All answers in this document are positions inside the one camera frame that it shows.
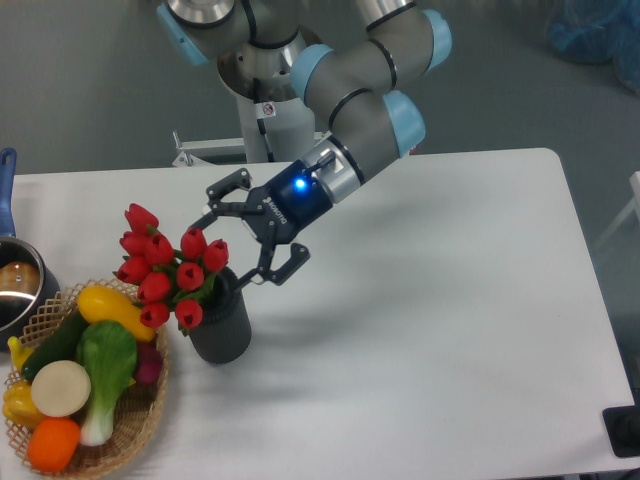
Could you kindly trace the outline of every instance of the tulip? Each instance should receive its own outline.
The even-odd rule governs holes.
[[[129,255],[144,255],[149,237],[139,233],[124,232],[120,239],[120,245]]]
[[[193,299],[182,300],[176,305],[176,318],[182,328],[197,327],[202,322],[202,307]]]
[[[192,292],[204,283],[204,272],[196,263],[183,262],[178,267],[176,281],[182,290]]]
[[[138,298],[142,303],[160,302],[171,291],[171,281],[162,272],[151,272],[138,287]]]
[[[219,272],[229,262],[227,242],[215,240],[204,251],[204,266],[211,272]]]
[[[154,214],[136,203],[129,205],[129,210],[125,210],[124,217],[129,222],[129,226],[133,233],[140,235],[148,235],[147,227],[151,225],[158,228],[160,222]]]
[[[199,228],[189,228],[180,239],[180,250],[185,260],[195,260],[206,248],[207,240]]]
[[[140,322],[149,328],[160,328],[169,320],[171,312],[164,303],[155,302],[145,305],[140,313]]]
[[[122,264],[116,277],[125,283],[140,285],[149,273],[151,273],[149,262],[142,255],[134,255]]]
[[[173,247],[161,233],[156,233],[148,241],[144,256],[150,265],[168,265],[173,261]]]

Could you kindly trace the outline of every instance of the woven basket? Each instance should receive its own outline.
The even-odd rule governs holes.
[[[114,290],[125,293],[132,300],[136,298],[136,288],[119,280],[90,280],[85,284],[67,288],[58,292],[53,299],[49,299],[31,317],[29,324],[24,327],[20,340],[23,345],[37,347],[51,335],[65,316],[76,306],[78,293],[89,285],[105,285]],[[167,391],[168,378],[168,342],[164,327],[158,330],[156,348],[164,359],[160,378],[154,385],[133,385],[122,394],[116,405],[114,428],[111,438],[103,445],[85,447],[79,445],[64,472],[51,475],[43,474],[31,468],[26,459],[27,445],[31,432],[25,427],[16,425],[5,419],[9,445],[22,459],[22,465],[33,473],[60,479],[89,480],[100,478],[122,467],[132,460],[148,443],[156,429]],[[15,368],[9,374],[7,387],[20,380],[20,374]]]

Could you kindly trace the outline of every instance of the yellow squash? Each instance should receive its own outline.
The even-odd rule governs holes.
[[[114,320],[139,342],[150,342],[155,338],[155,330],[140,323],[140,309],[124,293],[104,285],[91,285],[82,289],[76,302],[80,314],[90,324]]]
[[[13,363],[18,371],[22,370],[22,365],[27,358],[33,353],[33,348],[25,347],[18,337],[9,337],[7,340],[9,351],[11,352],[11,363]]]
[[[33,430],[46,418],[31,400],[31,385],[24,380],[9,387],[3,398],[2,413],[15,424]]]

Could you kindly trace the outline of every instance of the cucumber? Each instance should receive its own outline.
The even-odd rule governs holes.
[[[76,309],[67,315],[55,332],[47,337],[22,365],[20,375],[28,382],[50,363],[58,360],[71,360],[76,354],[82,333],[89,326]]]

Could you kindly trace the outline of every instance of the black vase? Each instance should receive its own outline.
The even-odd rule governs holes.
[[[216,278],[212,301],[202,305],[202,323],[189,332],[196,352],[209,363],[229,363],[251,342],[251,324],[241,290],[232,290],[238,278],[229,268]]]

